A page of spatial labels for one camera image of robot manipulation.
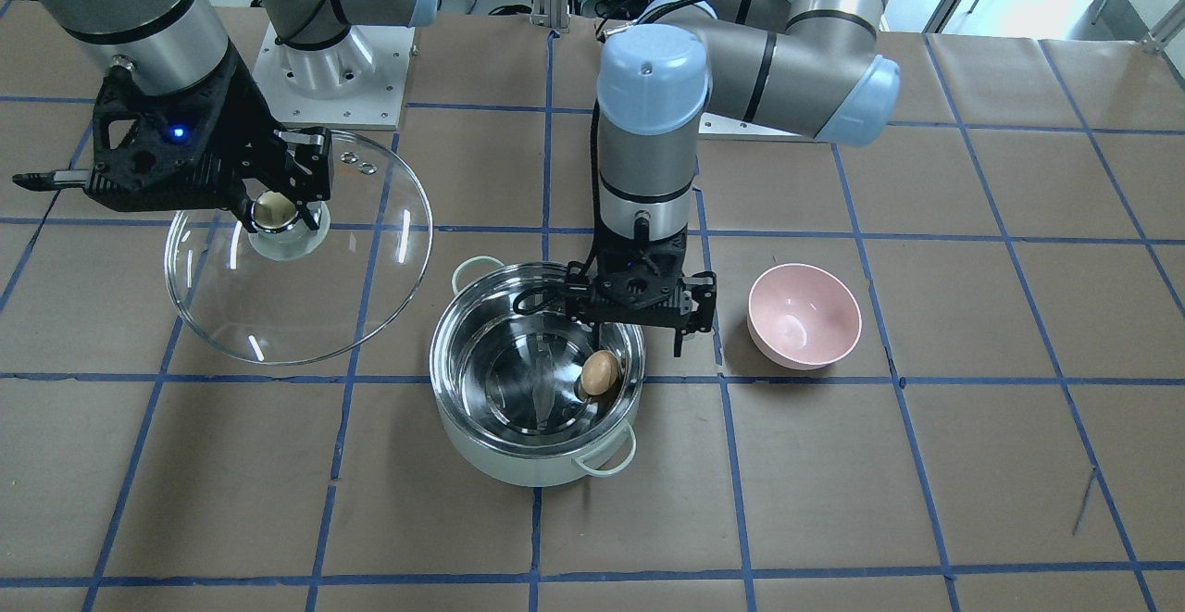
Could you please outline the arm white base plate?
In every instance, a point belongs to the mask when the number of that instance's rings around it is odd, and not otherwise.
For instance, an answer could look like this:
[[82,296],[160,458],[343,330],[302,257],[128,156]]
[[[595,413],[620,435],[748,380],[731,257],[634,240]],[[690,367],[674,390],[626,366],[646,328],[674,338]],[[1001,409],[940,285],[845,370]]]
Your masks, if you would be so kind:
[[774,130],[762,125],[737,121],[715,114],[703,114],[700,117],[699,135],[707,140],[724,141],[803,141],[812,144],[814,139],[803,136],[799,132]]
[[288,127],[398,130],[416,37],[414,27],[354,26],[332,47],[302,51],[276,44],[268,26],[251,72]]

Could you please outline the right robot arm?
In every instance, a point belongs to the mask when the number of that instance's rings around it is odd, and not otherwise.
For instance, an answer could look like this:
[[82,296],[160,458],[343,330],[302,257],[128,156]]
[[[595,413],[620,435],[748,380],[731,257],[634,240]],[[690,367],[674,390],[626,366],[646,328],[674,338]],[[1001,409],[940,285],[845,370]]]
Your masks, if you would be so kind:
[[[13,177],[113,211],[220,208],[250,232],[327,227],[331,130],[273,114],[210,0],[39,0],[102,71],[92,165]],[[262,0],[280,72],[312,97],[377,74],[361,28],[431,25],[437,0]]]

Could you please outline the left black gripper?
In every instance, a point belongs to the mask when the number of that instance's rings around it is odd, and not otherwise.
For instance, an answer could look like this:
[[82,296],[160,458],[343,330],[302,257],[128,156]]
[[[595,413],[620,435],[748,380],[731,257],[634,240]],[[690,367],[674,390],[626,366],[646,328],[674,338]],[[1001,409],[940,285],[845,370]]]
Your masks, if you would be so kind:
[[686,275],[687,229],[656,241],[613,232],[600,223],[592,234],[592,266],[568,263],[563,308],[576,321],[622,321],[671,329],[673,357],[681,358],[688,331],[715,329],[717,275]]

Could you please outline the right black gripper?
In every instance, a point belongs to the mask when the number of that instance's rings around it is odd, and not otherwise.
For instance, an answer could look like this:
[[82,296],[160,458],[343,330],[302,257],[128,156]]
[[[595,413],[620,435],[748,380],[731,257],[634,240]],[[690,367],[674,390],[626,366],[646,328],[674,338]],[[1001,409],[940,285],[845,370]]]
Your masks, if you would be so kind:
[[[181,93],[146,94],[114,56],[94,102],[94,165],[84,193],[118,212],[226,208],[257,232],[245,183],[284,195],[320,230],[331,198],[329,127],[280,130],[237,47]],[[284,147],[287,151],[284,167]]]

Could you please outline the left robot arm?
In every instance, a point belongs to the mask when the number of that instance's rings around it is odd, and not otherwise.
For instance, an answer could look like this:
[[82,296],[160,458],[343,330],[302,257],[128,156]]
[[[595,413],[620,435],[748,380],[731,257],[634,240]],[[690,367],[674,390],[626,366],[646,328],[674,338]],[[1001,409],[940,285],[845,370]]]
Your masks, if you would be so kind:
[[600,37],[592,244],[539,299],[592,329],[715,329],[717,278],[684,273],[703,114],[867,146],[901,89],[878,55],[890,0],[653,0]]

